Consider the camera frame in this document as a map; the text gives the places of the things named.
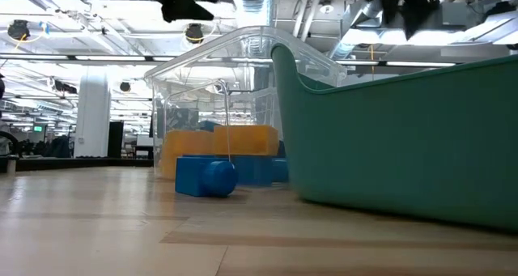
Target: teal plastic bin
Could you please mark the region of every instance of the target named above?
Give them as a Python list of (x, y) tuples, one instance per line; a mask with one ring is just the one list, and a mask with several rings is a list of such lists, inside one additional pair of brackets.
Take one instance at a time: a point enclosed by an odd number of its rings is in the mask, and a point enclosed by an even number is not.
[(518, 231), (518, 56), (347, 87), (272, 59), (301, 197)]

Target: white column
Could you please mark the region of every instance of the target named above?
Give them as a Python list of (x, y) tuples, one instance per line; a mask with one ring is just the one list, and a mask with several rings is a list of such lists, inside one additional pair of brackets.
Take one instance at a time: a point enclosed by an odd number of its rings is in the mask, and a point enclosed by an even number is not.
[(112, 96), (106, 69), (89, 66), (81, 77), (74, 157), (108, 154)]

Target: orange foam block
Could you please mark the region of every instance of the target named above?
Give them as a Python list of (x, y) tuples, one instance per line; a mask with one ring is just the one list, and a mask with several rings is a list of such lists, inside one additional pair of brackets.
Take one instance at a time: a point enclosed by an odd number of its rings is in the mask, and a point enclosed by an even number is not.
[(276, 155), (278, 131), (269, 125), (231, 125), (214, 127), (214, 153), (230, 155)]
[(159, 162), (160, 175), (174, 180), (176, 159), (182, 155), (213, 155), (214, 134), (207, 131), (173, 130), (166, 134)]

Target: blue foam block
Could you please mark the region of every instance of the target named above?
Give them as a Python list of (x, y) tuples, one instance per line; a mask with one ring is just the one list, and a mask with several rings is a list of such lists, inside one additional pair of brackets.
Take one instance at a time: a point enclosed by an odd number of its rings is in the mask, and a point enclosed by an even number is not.
[(237, 172), (228, 159), (181, 157), (176, 159), (175, 190), (195, 197), (226, 197), (236, 187)]
[(271, 186), (274, 177), (272, 158), (254, 155), (232, 157), (238, 174), (238, 185)]
[(286, 183), (289, 181), (288, 163), (286, 159), (273, 159), (274, 182)]

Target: wooden floor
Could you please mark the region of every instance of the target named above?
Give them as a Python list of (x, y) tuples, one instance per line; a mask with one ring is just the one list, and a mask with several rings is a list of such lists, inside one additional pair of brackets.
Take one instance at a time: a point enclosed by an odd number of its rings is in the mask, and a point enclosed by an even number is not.
[(149, 168), (84, 168), (0, 178), (0, 275), (518, 275), (518, 239), (282, 186), (195, 198)]

